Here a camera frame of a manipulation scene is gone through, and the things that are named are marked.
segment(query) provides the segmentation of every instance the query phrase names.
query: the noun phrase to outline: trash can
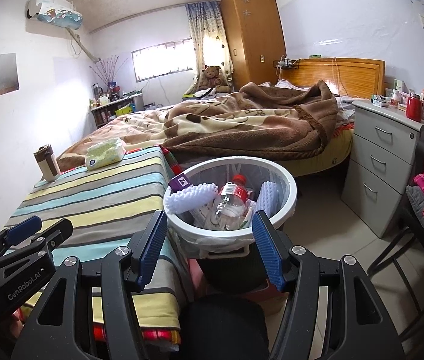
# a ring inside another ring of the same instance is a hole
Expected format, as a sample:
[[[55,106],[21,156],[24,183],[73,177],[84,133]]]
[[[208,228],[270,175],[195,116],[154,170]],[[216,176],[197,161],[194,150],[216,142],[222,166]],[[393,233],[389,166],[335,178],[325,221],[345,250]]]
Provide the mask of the trash can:
[[[224,157],[197,164],[184,173],[192,184],[215,183],[222,186],[236,174],[246,178],[246,187],[257,198],[262,184],[273,181],[279,190],[276,214],[270,218],[278,229],[294,213],[297,185],[282,166],[258,157]],[[207,281],[217,290],[244,293],[254,290],[267,278],[261,256],[254,242],[252,227],[234,231],[205,230],[191,225],[191,216],[170,214],[170,227],[178,235],[189,258],[196,258]]]

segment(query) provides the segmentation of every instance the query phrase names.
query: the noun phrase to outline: wooden wardrobe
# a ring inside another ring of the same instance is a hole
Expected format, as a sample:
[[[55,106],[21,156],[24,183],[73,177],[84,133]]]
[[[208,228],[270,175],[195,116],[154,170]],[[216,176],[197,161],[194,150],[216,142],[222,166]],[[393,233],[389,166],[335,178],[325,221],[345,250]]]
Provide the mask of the wooden wardrobe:
[[[235,90],[249,82],[277,83],[273,63],[285,54],[285,42],[275,0],[222,0],[220,9]]]

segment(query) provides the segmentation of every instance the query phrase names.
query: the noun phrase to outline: purple box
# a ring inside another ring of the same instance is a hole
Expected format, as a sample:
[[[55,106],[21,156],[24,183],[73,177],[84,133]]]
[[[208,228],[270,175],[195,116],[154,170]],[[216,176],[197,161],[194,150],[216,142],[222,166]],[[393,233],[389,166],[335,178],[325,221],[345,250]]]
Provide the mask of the purple box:
[[[173,179],[169,181],[169,186],[172,192],[177,192],[184,190],[185,188],[191,186],[189,178],[181,173],[180,175],[175,176]]]

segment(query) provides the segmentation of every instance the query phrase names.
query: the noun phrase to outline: barcode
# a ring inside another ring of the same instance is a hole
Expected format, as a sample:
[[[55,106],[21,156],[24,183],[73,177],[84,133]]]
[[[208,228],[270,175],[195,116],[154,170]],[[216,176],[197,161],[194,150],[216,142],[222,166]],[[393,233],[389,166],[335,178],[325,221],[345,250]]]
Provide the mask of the barcode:
[[[235,184],[227,183],[223,186],[221,195],[228,195],[228,194],[233,195],[235,193],[235,188],[237,188]]]

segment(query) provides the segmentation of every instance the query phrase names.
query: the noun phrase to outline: brown blanket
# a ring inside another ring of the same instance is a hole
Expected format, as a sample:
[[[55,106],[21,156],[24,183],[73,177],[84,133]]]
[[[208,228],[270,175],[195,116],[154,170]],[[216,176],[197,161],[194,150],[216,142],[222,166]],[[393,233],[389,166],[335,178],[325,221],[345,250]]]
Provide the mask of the brown blanket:
[[[337,102],[324,81],[307,92],[249,83],[211,100],[120,116],[67,149],[62,171],[84,164],[87,149],[121,138],[126,150],[161,144],[175,155],[251,155],[270,160],[314,157],[335,129]]]

